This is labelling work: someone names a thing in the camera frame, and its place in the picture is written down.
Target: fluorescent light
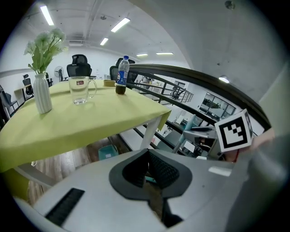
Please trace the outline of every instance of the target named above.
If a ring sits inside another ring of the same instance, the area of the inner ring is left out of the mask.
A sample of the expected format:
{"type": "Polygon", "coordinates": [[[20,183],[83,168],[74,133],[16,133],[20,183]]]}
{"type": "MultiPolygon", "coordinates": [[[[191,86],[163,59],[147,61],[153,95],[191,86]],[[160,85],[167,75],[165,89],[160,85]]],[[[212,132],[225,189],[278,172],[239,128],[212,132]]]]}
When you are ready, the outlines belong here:
{"type": "Polygon", "coordinates": [[[125,24],[129,23],[130,19],[128,18],[124,18],[121,22],[119,22],[111,31],[112,32],[116,32],[117,30],[119,30],[122,26],[124,26],[125,24]]]}
{"type": "Polygon", "coordinates": [[[103,46],[107,41],[108,41],[108,38],[104,38],[104,39],[101,41],[100,45],[103,46]]]}
{"type": "Polygon", "coordinates": [[[229,80],[227,79],[227,76],[225,76],[225,75],[221,75],[218,79],[227,83],[227,84],[229,83],[229,80]]]}
{"type": "Polygon", "coordinates": [[[156,53],[157,55],[173,55],[173,53],[156,53]]]}
{"type": "Polygon", "coordinates": [[[42,6],[40,7],[41,11],[42,11],[42,14],[44,15],[47,23],[49,24],[49,26],[52,26],[54,25],[53,24],[53,20],[51,19],[50,15],[49,15],[49,12],[48,12],[48,9],[47,9],[47,6],[42,6]]]}
{"type": "Polygon", "coordinates": [[[144,54],[138,54],[136,56],[148,56],[148,54],[147,53],[144,53],[144,54]]]}

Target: fan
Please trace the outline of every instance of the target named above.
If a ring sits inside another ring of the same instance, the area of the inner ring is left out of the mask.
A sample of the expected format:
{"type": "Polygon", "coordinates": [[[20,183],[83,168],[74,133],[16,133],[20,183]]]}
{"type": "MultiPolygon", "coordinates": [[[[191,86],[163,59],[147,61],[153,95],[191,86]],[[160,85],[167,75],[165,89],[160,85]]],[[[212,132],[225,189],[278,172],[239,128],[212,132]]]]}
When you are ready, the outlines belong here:
{"type": "Polygon", "coordinates": [[[62,81],[63,81],[63,67],[61,67],[61,66],[57,66],[57,67],[54,69],[54,75],[55,75],[56,77],[58,77],[59,82],[62,82],[62,81]]]}

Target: blue bottle label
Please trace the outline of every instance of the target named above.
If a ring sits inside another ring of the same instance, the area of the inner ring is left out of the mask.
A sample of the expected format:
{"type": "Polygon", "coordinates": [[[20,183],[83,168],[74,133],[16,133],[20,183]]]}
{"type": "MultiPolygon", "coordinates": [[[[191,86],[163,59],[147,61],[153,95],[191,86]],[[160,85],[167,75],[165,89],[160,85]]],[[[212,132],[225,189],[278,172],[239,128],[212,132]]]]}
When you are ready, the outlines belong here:
{"type": "Polygon", "coordinates": [[[117,84],[119,85],[126,85],[128,73],[124,71],[118,72],[118,80],[117,84]]]}

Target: desk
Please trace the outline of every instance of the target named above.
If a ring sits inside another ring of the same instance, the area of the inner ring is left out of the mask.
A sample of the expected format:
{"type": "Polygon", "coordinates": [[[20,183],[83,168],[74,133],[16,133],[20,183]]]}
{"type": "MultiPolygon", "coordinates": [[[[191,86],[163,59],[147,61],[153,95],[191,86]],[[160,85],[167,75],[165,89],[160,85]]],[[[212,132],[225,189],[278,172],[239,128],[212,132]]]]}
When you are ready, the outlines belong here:
{"type": "Polygon", "coordinates": [[[24,89],[26,89],[26,87],[29,87],[29,86],[31,86],[31,85],[26,85],[26,86],[24,86],[24,87],[22,87],[20,89],[16,89],[16,90],[14,90],[14,92],[18,92],[19,90],[22,90],[24,101],[26,101],[25,94],[24,94],[24,89]]]}
{"type": "Polygon", "coordinates": [[[95,80],[97,94],[74,105],[68,82],[49,88],[53,109],[40,115],[31,98],[0,132],[0,172],[15,168],[26,178],[51,187],[55,181],[30,165],[32,161],[68,152],[111,135],[148,124],[140,148],[147,148],[170,109],[128,89],[124,95],[95,80]]]}

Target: white flower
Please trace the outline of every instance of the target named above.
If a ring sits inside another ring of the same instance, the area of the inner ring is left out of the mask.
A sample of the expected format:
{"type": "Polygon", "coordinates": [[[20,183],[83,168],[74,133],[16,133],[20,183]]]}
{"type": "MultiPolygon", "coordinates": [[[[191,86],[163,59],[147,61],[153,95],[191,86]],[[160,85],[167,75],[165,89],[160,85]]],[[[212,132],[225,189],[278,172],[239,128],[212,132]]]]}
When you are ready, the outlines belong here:
{"type": "Polygon", "coordinates": [[[48,31],[44,31],[36,37],[35,44],[37,45],[42,45],[45,43],[48,44],[50,42],[50,39],[51,39],[50,33],[48,31]]]}
{"type": "Polygon", "coordinates": [[[35,44],[32,41],[29,41],[26,45],[26,48],[24,50],[24,55],[26,55],[27,53],[32,54],[35,50],[35,44]]]}
{"type": "Polygon", "coordinates": [[[56,38],[59,38],[61,41],[64,41],[66,38],[65,33],[63,33],[60,28],[54,28],[50,33],[56,38]]]}

